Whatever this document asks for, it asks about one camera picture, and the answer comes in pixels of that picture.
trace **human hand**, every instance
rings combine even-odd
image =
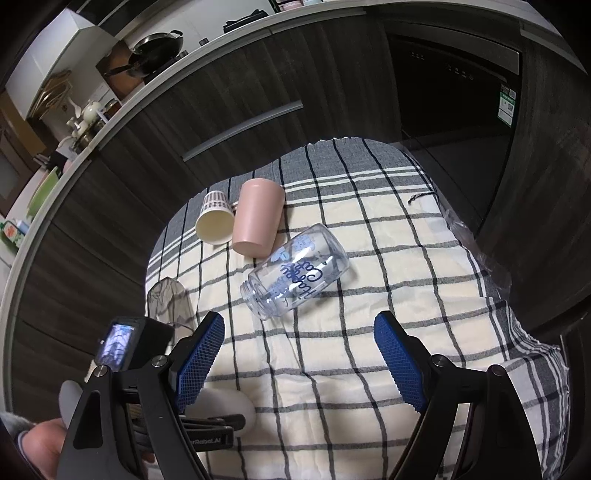
[[[61,449],[66,439],[66,427],[61,419],[35,425],[22,437],[22,450],[47,480],[54,480]]]

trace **green bowl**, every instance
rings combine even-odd
[[[29,210],[27,215],[31,218],[35,218],[35,215],[45,202],[45,199],[49,195],[49,193],[53,190],[53,187],[56,186],[57,181],[59,178],[57,177],[57,167],[55,167],[47,177],[41,182],[41,184],[37,187],[31,201],[29,202]]]

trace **pink container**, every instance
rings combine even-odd
[[[271,254],[281,220],[285,191],[274,181],[252,179],[240,189],[232,234],[235,252],[252,258]]]

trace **jar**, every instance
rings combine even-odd
[[[318,295],[349,265],[339,241],[317,223],[252,270],[240,286],[240,294],[261,320],[280,317]]]

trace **cooking pot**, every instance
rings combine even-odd
[[[143,78],[175,58],[182,48],[183,32],[180,30],[172,30],[170,33],[153,33],[142,38],[131,49],[127,65],[109,70],[105,73],[105,77],[127,72],[127,75],[132,77]]]

